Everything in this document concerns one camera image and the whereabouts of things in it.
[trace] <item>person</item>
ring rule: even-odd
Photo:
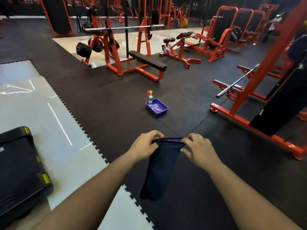
[[[66,198],[34,230],[98,229],[129,171],[158,148],[152,140],[163,137],[159,131],[141,134],[125,154]],[[182,142],[189,150],[181,151],[209,174],[239,229],[301,229],[223,164],[209,139],[192,133]]]
[[[269,36],[272,34],[272,32],[276,29],[276,27],[278,26],[278,24],[282,20],[282,15],[283,14],[284,14],[283,12],[280,12],[278,15],[276,15],[276,17],[273,20],[268,21],[268,24],[271,23],[271,25],[270,25],[269,29],[266,31],[266,34],[263,37],[262,42],[267,42],[268,41]]]

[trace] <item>purple tray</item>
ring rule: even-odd
[[[146,102],[147,107],[156,115],[163,115],[167,112],[169,109],[163,102],[161,102],[159,99],[154,99],[153,100],[153,105],[149,106],[148,105],[149,101]]]

